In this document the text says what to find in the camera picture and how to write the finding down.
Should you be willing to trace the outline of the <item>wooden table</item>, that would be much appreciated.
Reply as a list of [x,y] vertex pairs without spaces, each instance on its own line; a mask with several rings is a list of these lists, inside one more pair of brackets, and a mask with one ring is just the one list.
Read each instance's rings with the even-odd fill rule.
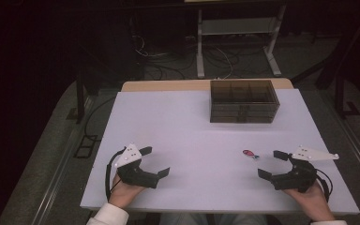
[[[170,81],[136,81],[125,82],[121,92],[147,91],[206,91],[210,89],[213,80],[170,80]],[[271,81],[275,89],[294,89],[286,78],[274,79],[229,79],[228,81]]]

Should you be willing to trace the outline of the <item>black floor frame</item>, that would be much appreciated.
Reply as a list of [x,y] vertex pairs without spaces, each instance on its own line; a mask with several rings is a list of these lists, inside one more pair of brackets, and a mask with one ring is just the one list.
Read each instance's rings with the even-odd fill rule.
[[75,158],[90,158],[97,141],[97,135],[84,135],[73,156]]

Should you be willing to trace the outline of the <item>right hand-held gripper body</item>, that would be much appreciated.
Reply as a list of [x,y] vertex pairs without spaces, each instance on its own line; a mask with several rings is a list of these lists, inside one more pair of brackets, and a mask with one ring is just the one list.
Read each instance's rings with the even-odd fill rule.
[[293,153],[288,153],[292,168],[289,172],[284,174],[272,175],[270,182],[274,185],[276,190],[283,189],[297,189],[299,192],[306,192],[316,180],[322,184],[324,192],[333,191],[333,183],[329,176],[326,178],[329,181],[322,179],[311,162],[321,160],[335,160],[339,159],[338,154],[331,154],[305,146],[299,146]]

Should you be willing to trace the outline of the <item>dark transparent drawer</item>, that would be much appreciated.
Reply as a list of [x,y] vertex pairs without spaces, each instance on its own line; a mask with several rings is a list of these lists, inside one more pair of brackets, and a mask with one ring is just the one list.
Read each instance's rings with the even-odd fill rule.
[[271,104],[213,104],[212,111],[276,111],[279,105]]

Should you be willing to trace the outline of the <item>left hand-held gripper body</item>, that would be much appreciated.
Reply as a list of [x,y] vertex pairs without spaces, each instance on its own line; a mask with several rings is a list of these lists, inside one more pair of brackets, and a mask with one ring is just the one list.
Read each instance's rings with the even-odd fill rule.
[[115,162],[116,172],[121,180],[128,185],[156,188],[158,185],[158,174],[145,172],[141,169],[143,156],[140,149],[133,143],[128,145]]

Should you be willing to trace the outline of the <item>person's right hand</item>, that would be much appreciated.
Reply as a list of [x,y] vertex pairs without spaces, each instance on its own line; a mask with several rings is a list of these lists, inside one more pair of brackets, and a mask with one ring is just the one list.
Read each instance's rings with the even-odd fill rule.
[[297,189],[285,189],[284,193],[292,197],[313,222],[335,220],[335,216],[331,212],[323,190],[317,181],[305,193],[301,193]]

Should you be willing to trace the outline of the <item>person's left hand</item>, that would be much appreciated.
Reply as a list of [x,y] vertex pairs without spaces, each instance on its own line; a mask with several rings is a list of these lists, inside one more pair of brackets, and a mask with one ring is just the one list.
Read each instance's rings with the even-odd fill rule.
[[125,184],[117,174],[112,180],[111,196],[108,203],[124,209],[129,206],[142,191],[144,191],[144,187]]

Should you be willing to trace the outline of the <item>small red and blue trinket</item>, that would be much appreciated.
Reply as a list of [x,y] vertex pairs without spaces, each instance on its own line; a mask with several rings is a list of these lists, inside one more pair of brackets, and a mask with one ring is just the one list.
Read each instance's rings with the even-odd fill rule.
[[246,156],[248,156],[248,157],[250,157],[250,158],[253,158],[253,159],[258,159],[258,158],[260,158],[260,156],[254,154],[252,151],[247,150],[247,149],[246,149],[246,150],[243,150],[243,154],[246,155]]

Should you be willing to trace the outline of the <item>dark transparent drawer box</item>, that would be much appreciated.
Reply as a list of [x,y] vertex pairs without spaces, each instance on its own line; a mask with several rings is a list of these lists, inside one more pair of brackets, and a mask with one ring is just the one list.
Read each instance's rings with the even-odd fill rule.
[[210,82],[211,123],[272,123],[277,111],[212,111],[213,104],[271,104],[279,105],[271,81]]

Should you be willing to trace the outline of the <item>white metal stand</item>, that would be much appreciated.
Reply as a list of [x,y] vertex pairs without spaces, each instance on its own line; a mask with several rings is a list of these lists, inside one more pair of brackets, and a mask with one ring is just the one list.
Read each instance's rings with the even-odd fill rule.
[[282,5],[278,9],[275,17],[245,18],[245,19],[216,19],[205,20],[203,11],[198,10],[198,30],[197,30],[197,77],[205,77],[203,65],[203,36],[213,35],[249,35],[267,34],[270,36],[269,42],[263,48],[268,65],[275,77],[281,75],[273,50],[275,48],[279,30],[286,11],[286,6]]

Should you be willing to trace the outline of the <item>metal floor rail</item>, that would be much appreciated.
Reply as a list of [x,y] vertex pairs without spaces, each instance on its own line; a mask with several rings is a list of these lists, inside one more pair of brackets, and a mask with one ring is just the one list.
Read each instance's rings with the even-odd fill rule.
[[352,127],[347,121],[349,112],[338,112],[335,108],[334,100],[326,91],[320,91],[320,96],[324,104],[329,108],[331,114],[336,118],[337,123],[340,125],[342,132],[345,134],[349,144],[352,146],[352,151],[356,156],[356,159],[360,163],[360,140],[352,130]]
[[72,109],[78,110],[78,107],[76,102],[70,102],[69,97],[59,100],[34,151],[37,202],[31,225],[44,225],[47,220],[63,182],[70,155],[81,135],[85,116],[80,122],[77,122],[77,118],[68,119]]

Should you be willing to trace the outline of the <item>black metal stand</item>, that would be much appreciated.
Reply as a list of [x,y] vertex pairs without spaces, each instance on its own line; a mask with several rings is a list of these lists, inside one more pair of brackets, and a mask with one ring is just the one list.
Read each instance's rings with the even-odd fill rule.
[[344,109],[345,82],[354,84],[360,92],[360,21],[338,42],[336,48],[327,58],[310,67],[301,74],[291,78],[291,83],[296,84],[304,80],[314,72],[322,70],[315,86],[327,89],[331,83],[335,83],[335,109],[345,118],[347,115],[357,115],[359,111],[348,102],[348,111]]
[[75,81],[76,107],[71,108],[68,119],[80,124],[85,116],[85,102],[89,96],[96,96],[99,90],[99,78],[87,69],[80,70]]

